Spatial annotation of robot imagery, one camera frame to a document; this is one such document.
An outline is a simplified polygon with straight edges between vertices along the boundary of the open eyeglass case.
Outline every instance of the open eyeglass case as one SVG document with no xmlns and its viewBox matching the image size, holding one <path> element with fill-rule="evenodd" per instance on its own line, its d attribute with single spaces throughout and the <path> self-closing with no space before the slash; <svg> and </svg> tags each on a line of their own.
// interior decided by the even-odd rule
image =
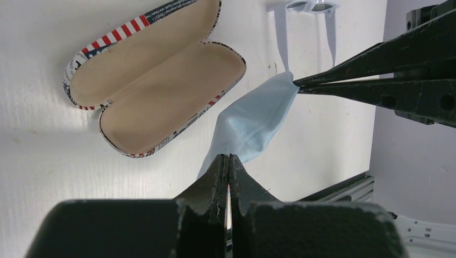
<svg viewBox="0 0 456 258">
<path fill-rule="evenodd" d="M 246 71 L 230 47 L 205 42 L 221 0 L 174 0 L 81 50 L 63 86 L 82 110 L 102 109 L 99 129 L 129 157 L 154 154 L 222 98 Z"/>
</svg>

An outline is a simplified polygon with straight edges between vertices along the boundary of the gray wall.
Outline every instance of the gray wall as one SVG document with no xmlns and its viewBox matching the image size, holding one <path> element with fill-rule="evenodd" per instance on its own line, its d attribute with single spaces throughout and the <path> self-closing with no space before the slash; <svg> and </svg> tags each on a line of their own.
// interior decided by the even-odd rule
<svg viewBox="0 0 456 258">
<path fill-rule="evenodd" d="M 441 2 L 389 0 L 384 39 L 405 32 L 407 12 Z M 456 129 L 421 125 L 377 108 L 370 162 L 374 201 L 396 214 L 456 224 L 455 149 Z"/>
</svg>

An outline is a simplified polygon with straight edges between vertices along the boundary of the white table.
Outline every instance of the white table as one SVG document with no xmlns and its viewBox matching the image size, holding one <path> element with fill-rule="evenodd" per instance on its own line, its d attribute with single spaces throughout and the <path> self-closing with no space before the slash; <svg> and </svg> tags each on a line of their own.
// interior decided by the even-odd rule
<svg viewBox="0 0 456 258">
<path fill-rule="evenodd" d="M 98 132 L 99 111 L 70 105 L 63 69 L 87 43 L 165 2 L 0 2 L 0 257 L 23 256 L 46 213 L 62 200 L 176 196 L 195 180 L 218 113 L 283 70 L 274 19 L 265 11 L 271 1 L 225 0 L 210 39 L 245 57 L 244 79 L 166 148 L 140 160 L 121 156 Z M 339 62 L 382 40 L 386 10 L 386 0 L 340 3 Z M 328 69 L 323 16 L 289 18 L 295 77 Z M 297 96 L 265 153 L 246 169 L 281 200 L 305 197 L 368 170 L 373 125 L 372 106 Z"/>
</svg>

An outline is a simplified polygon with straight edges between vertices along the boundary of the patterned case edge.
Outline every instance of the patterned case edge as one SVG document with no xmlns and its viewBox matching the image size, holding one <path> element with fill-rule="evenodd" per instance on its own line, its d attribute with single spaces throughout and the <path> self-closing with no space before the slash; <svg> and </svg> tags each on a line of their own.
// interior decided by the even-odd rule
<svg viewBox="0 0 456 258">
<path fill-rule="evenodd" d="M 209 108 L 211 108 L 213 105 L 215 105 L 228 91 L 230 91 L 245 75 L 245 72 L 233 83 L 231 84 L 227 89 L 223 90 L 219 95 L 215 96 L 214 99 L 209 102 L 202 110 L 200 110 L 198 113 L 196 113 L 190 120 L 183 125 L 181 128 L 179 128 L 177 131 L 175 131 L 173 134 L 171 134 L 169 137 L 167 137 L 165 140 L 163 140 L 158 146 L 154 147 L 152 150 L 148 151 L 147 153 L 139 153 L 139 154 L 130 154 L 122 151 L 119 149 L 116 145 L 114 145 L 108 137 L 103 133 L 103 130 L 101 129 L 101 116 L 103 115 L 103 112 L 108 108 L 111 104 L 112 101 L 107 101 L 104 104 L 101 104 L 99 106 L 81 106 L 78 105 L 72 98 L 71 96 L 71 90 L 70 90 L 70 82 L 73 77 L 73 75 L 76 73 L 76 71 L 79 69 L 81 65 L 83 65 L 85 62 L 96 56 L 97 54 L 107 50 L 109 47 L 115 45 L 117 42 L 126 39 L 130 37 L 131 35 L 135 34 L 138 31 L 143 30 L 144 28 L 150 26 L 150 24 L 153 24 L 157 20 L 160 20 L 172 13 L 174 13 L 177 10 L 180 10 L 181 8 L 184 8 L 192 3 L 195 3 L 197 0 L 173 0 L 165 5 L 162 5 L 158 8 L 155 8 L 154 10 L 141 15 L 124 25 L 118 27 L 117 29 L 109 32 L 108 34 L 102 36 L 101 38 L 97 39 L 94 41 L 92 44 L 88 45 L 85 47 L 83 50 L 79 51 L 76 56 L 69 62 L 65 69 L 65 75 L 63 79 L 63 88 L 65 90 L 65 93 L 67 94 L 68 98 L 71 100 L 71 102 L 77 106 L 79 109 L 82 110 L 95 110 L 98 108 L 102 108 L 102 112 L 99 115 L 99 120 L 98 120 L 98 127 L 99 131 L 101 132 L 103 138 L 106 140 L 106 142 L 114 148 L 117 152 L 128 156 L 132 158 L 141 158 L 141 157 L 148 157 L 160 149 L 162 149 L 166 144 L 174 140 L 179 134 L 181 134 L 183 131 L 185 131 L 190 125 L 192 125 L 198 118 L 200 118 L 203 114 L 205 114 Z M 208 33 L 210 35 L 212 31 L 214 30 L 215 26 L 217 25 L 218 18 L 220 16 L 220 10 L 222 8 L 222 0 L 219 0 L 219 8 L 217 12 L 217 18 L 214 22 L 214 25 L 212 26 L 211 31 Z M 202 42 L 202 45 L 204 44 L 218 44 L 221 46 L 224 46 L 231 50 L 234 54 L 239 56 L 244 65 L 246 64 L 245 59 L 237 53 L 234 49 L 231 47 L 220 43 L 220 42 Z"/>
</svg>

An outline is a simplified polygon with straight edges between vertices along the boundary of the dark lens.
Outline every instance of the dark lens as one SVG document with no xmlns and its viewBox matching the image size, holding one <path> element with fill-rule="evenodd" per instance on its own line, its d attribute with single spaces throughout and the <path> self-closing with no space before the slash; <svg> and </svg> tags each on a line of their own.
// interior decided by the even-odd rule
<svg viewBox="0 0 456 258">
<path fill-rule="evenodd" d="M 330 4 L 316 4 L 313 7 L 312 12 L 321 12 L 330 8 L 332 8 L 332 5 Z"/>
<path fill-rule="evenodd" d="M 296 3 L 293 3 L 293 4 L 287 5 L 287 9 L 293 9 L 293 8 L 298 7 L 298 6 L 304 7 L 306 4 L 307 4 L 307 2 L 296 2 Z"/>
</svg>

